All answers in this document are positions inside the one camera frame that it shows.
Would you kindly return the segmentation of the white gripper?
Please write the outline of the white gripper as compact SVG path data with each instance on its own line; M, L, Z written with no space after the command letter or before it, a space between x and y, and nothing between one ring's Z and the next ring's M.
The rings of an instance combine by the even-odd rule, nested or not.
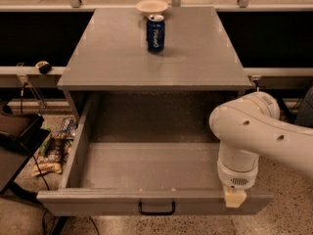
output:
M233 171L220 161L217 162L217 172L224 191L227 208L238 209L246 200L245 189L251 188L256 180L258 166L248 172Z

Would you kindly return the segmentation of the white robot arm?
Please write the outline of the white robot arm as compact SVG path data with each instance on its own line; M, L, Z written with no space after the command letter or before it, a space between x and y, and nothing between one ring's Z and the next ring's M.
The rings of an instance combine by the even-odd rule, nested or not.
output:
M216 107L209 127L219 139L217 171L228 208L246 200L265 157L313 178L313 129L280 120L269 94L256 91Z

